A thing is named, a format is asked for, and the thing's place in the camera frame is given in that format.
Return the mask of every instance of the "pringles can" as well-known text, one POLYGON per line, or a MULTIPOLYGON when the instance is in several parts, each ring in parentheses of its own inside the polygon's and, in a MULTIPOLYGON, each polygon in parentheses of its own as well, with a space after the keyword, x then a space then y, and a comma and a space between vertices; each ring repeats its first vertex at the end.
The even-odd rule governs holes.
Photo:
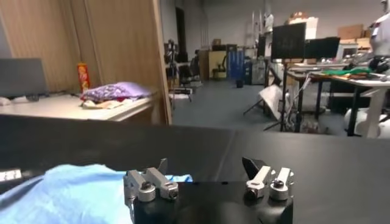
POLYGON ((81 92, 88 90, 90 88, 90 76, 88 75, 87 64, 78 63, 77 71, 79 73, 79 82, 81 87, 81 92))

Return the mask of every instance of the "wooden wall panel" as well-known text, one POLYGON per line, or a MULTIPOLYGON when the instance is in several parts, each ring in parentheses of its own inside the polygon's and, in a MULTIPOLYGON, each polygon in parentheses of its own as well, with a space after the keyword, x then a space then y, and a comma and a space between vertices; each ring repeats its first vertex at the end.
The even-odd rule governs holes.
POLYGON ((79 89, 68 1, 0 0, 0 12, 14 57, 41 58, 50 91, 79 89))
POLYGON ((86 0, 102 84, 137 82, 159 91, 170 121, 156 0, 86 0))
POLYGON ((90 21, 84 0, 67 0, 71 3, 76 37, 79 41, 80 59, 88 65, 91 87, 101 86, 99 65, 96 58, 93 37, 90 29, 90 21))

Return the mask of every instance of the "blue towel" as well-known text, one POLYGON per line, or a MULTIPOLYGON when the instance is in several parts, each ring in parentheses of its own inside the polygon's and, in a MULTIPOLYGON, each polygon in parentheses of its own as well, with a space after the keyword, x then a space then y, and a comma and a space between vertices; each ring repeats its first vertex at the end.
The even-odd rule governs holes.
MULTIPOLYGON (((55 167, 0 195, 0 223, 132 223, 124 174, 102 165, 55 167)), ((167 178, 192 182, 189 175, 167 178)))

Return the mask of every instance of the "screw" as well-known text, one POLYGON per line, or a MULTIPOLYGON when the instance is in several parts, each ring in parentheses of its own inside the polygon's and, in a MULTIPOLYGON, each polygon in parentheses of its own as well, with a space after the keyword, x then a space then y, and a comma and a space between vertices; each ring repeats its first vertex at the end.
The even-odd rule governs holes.
POLYGON ((254 201, 257 199, 257 191, 255 189, 248 189, 245 193, 245 197, 250 201, 254 201))
POLYGON ((169 191, 169 198, 172 199, 172 200, 175 200, 178 196, 178 192, 177 191, 169 191))
POLYGON ((141 186, 141 190, 145 191, 145 190, 148 190, 151 187, 152 187, 151 182, 148 182, 148 181, 147 182, 143 182, 142 186, 141 186))
POLYGON ((285 183, 281 180, 274 180, 274 187, 275 188, 281 188, 285 185, 285 183))

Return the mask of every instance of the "purple fabric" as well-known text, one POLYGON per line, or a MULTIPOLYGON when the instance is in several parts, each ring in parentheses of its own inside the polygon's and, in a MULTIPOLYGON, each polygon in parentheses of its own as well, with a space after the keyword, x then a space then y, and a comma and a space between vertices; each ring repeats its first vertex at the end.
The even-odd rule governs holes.
POLYGON ((148 97, 151 92, 132 82, 118 82, 116 84, 109 84, 100 86, 95 89, 85 91, 81 98, 83 100, 92 100, 94 102, 103 102, 115 99, 138 99, 148 97))

